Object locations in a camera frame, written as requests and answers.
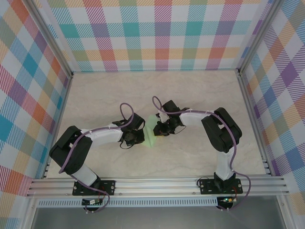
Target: marble-pattern surface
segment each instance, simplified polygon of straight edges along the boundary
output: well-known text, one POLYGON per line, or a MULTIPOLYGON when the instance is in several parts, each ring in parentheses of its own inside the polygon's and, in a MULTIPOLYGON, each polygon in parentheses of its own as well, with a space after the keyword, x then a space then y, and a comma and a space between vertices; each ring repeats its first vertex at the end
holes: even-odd
MULTIPOLYGON (((264 174, 261 155, 234 71, 77 73, 72 82, 59 136, 71 125, 97 128, 121 119, 119 105, 131 104, 144 119, 157 113, 156 95, 178 107, 215 110, 224 107, 240 126, 234 168, 245 174, 264 174)), ((124 108, 126 116, 131 113, 124 108)), ((216 151, 202 127, 188 127, 177 135, 159 137, 153 148, 129 150, 111 143, 89 151, 85 163, 101 177, 159 177, 212 175, 216 151)), ((48 178, 58 174, 52 161, 48 178)))

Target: plaid wall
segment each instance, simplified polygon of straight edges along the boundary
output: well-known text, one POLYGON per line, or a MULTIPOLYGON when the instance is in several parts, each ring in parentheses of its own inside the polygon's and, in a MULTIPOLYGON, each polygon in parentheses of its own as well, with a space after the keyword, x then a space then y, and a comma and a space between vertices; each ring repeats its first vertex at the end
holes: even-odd
POLYGON ((35 2, 71 67, 91 72, 235 69, 256 10, 267 1, 35 2))
POLYGON ((21 0, 0 0, 0 229, 43 169, 68 78, 21 0))
POLYGON ((270 7, 271 7, 271 5, 272 5, 273 2, 274 2, 274 0, 268 0, 266 6, 265 6, 265 8, 264 8, 264 11, 263 11, 261 17, 259 18, 259 20, 258 20, 258 22, 257 22, 257 24, 256 24, 256 27, 255 27, 255 29, 253 30, 253 32, 252 32, 252 34, 251 34, 251 36, 250 36, 250 39, 249 39, 249 41, 248 41, 248 43, 247 43, 247 45, 246 45, 246 48, 244 49, 244 52, 243 52, 243 54, 242 54, 242 57, 240 58, 240 60, 239 60, 239 62, 238 62, 238 64, 237 64, 237 67, 236 67, 236 68, 239 69, 239 68, 241 67, 241 65, 242 65, 242 63, 243 63, 243 61, 244 61, 244 58, 245 58, 245 56, 247 55, 248 50, 249 50, 249 48, 251 47, 253 41, 255 40, 256 35, 257 35, 257 32, 258 32, 258 30, 261 28, 261 26, 262 26, 262 24, 263 24, 263 21, 265 20, 265 18, 266 18, 266 16, 267 16, 267 14, 268 14, 268 12, 269 12, 269 10, 270 10, 270 7))
POLYGON ((286 178, 295 218, 305 224, 305 0, 286 0, 245 82, 277 175, 286 178))

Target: black mounting plate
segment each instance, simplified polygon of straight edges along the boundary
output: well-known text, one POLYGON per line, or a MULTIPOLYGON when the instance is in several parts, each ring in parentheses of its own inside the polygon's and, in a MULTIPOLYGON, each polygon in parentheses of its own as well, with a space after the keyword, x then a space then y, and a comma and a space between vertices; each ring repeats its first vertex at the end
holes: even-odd
MULTIPOLYGON (((99 190, 107 192, 109 194, 109 196, 113 196, 114 190, 115 190, 115 180, 101 180, 99 190)), ((88 189, 78 182, 74 182, 72 195, 73 196, 98 196, 99 192, 88 189)))
POLYGON ((200 187, 200 193, 202 195, 205 194, 235 194, 234 188, 236 188, 237 194, 243 193, 243 187, 240 179, 235 178, 231 183, 230 187, 228 187, 223 192, 220 192, 219 189, 214 184, 214 179, 200 179, 198 181, 198 185, 200 187))

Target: robotic arm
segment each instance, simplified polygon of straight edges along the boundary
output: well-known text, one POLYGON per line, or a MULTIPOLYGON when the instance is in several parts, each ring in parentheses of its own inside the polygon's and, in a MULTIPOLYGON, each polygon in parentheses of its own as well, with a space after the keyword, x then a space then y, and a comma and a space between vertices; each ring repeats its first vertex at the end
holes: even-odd
MULTIPOLYGON (((238 193, 242 193, 242 189, 239 187, 240 180, 235 178, 236 174, 230 168, 230 163, 234 155, 233 140, 222 123, 211 114, 192 113, 192 109, 189 108, 180 110, 172 100, 166 102, 162 108, 167 113, 183 113, 166 114, 159 111, 157 117, 160 118, 160 121, 157 122, 154 128, 155 135, 168 136, 169 134, 174 134, 180 126, 203 125, 212 146, 217 150, 217 168, 214 173, 214 180, 203 185, 201 191, 206 192, 206 194, 211 194, 211 192, 230 193, 230 190, 234 187, 238 193)), ((227 111, 224 108, 218 108, 213 113, 228 125, 236 144, 238 144, 242 136, 242 131, 227 111)))
MULTIPOLYGON (((106 126, 106 128, 102 128, 98 131, 89 131, 88 134, 78 141, 63 171, 83 183, 85 186, 95 189, 104 188, 105 184, 102 183, 99 176, 84 164, 84 161, 91 147, 101 146, 110 142, 121 142, 120 146, 125 142, 129 147, 142 143, 144 141, 144 132, 143 129, 139 129, 139 127, 142 126, 142 124, 144 125, 145 121, 136 113, 134 113, 131 122, 130 119, 131 117, 128 120, 124 119, 113 122, 106 126)), ((50 157, 60 167, 63 167, 76 139, 86 132, 88 132, 88 130, 80 130, 76 126, 70 126, 50 150, 50 157)), ((92 195, 96 194, 95 191, 88 190, 85 187, 81 187, 80 192, 86 193, 87 195, 91 195, 91 193, 92 195)))

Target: purple cable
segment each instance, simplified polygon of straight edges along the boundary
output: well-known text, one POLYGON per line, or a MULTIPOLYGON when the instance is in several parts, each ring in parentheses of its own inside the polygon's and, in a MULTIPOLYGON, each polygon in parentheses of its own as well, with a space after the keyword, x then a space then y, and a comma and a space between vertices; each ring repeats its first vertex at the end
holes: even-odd
POLYGON ((233 206, 231 209, 234 209, 234 208, 237 208, 238 206, 240 206, 241 203, 248 197, 248 195, 249 195, 249 193, 250 193, 250 190, 251 190, 251 180, 250 180, 250 178, 249 178, 247 175, 242 174, 242 173, 239 173, 239 172, 236 172, 236 171, 233 169, 233 167, 232 167, 234 158, 235 158, 235 156, 236 156, 237 144, 236 144, 236 141, 235 141, 235 138, 234 138, 234 136, 233 136, 232 131, 230 130, 229 126, 224 122, 224 120, 223 120, 221 117, 219 117, 218 115, 216 115, 215 113, 209 112, 209 111, 186 110, 186 111, 178 111, 178 112, 166 112, 166 111, 162 110, 162 103, 161 103, 160 99, 159 99, 157 96, 155 96, 155 95, 152 97, 152 103, 153 103, 153 105, 154 105, 159 111, 161 111, 161 112, 163 112, 163 113, 165 113, 165 114, 168 114, 168 115, 176 115, 176 114, 191 113, 191 112, 192 112, 192 113, 209 114, 209 115, 213 115, 214 117, 216 117, 216 118, 224 125, 224 127, 227 129, 227 131, 228 131, 230 137, 232 138, 233 145, 234 145, 234 152, 233 152, 233 156, 232 156, 231 161, 230 161, 230 169, 231 169, 233 172, 235 172, 236 174, 238 174, 238 175, 240 175, 240 176, 243 176, 243 177, 247 178, 248 181, 249 181, 249 189, 248 189, 246 195, 244 196, 244 198, 242 199, 242 201, 241 201, 239 204, 233 206), (158 101, 159 104, 160 104, 160 108, 159 108, 159 107, 157 106, 157 104, 154 102, 154 99, 157 99, 157 101, 158 101))
MULTIPOLYGON (((67 156, 65 162, 63 163, 61 169, 60 169, 59 172, 58 172, 59 174, 62 173, 62 172, 64 171, 65 167, 67 166, 67 164, 68 164, 68 162, 69 162, 69 159, 70 159, 70 157, 71 157, 71 155, 72 155, 72 152, 73 152, 74 148, 76 147, 77 143, 80 141, 80 139, 81 139, 82 137, 84 137, 85 135, 87 135, 87 134, 89 134, 89 133, 98 131, 98 130, 109 130, 109 129, 110 129, 110 130, 116 130, 116 129, 121 129, 121 128, 123 128, 123 127, 128 126, 128 125, 132 122, 133 117, 134 117, 134 111, 133 111, 132 106, 130 106, 128 103, 122 103, 122 104, 120 105, 120 111, 121 111, 121 114, 122 114, 122 116, 123 116, 124 119, 125 119, 125 117, 124 117, 123 112, 122 112, 122 106, 123 106, 123 105, 129 106, 130 109, 131 109, 131 111, 132 111, 132 116, 131 116, 131 119, 129 120, 129 122, 126 123, 126 124, 124 124, 124 125, 118 126, 118 127, 107 127, 107 126, 99 127, 99 128, 96 128, 96 129, 87 131, 87 132, 83 133, 82 135, 80 135, 80 136, 76 139, 76 141, 74 142, 73 146, 71 147, 71 149, 70 149, 70 151, 69 151, 69 153, 68 153, 68 156, 67 156)), ((107 192, 102 191, 102 190, 99 190, 99 189, 96 189, 96 188, 93 188, 93 187, 90 187, 90 186, 88 186, 88 185, 82 183, 82 182, 79 181, 79 180, 77 180, 77 181, 78 181, 81 185, 85 186, 86 188, 89 188, 89 189, 91 189, 91 190, 93 190, 93 191, 97 191, 97 192, 103 193, 103 194, 105 194, 105 195, 108 197, 108 200, 107 200, 106 204, 105 204, 104 206, 100 207, 99 209, 97 209, 97 210, 94 211, 94 212, 99 212, 99 211, 101 211, 102 209, 104 209, 104 208, 109 204, 109 202, 110 202, 110 196, 109 196, 109 194, 108 194, 107 192)))

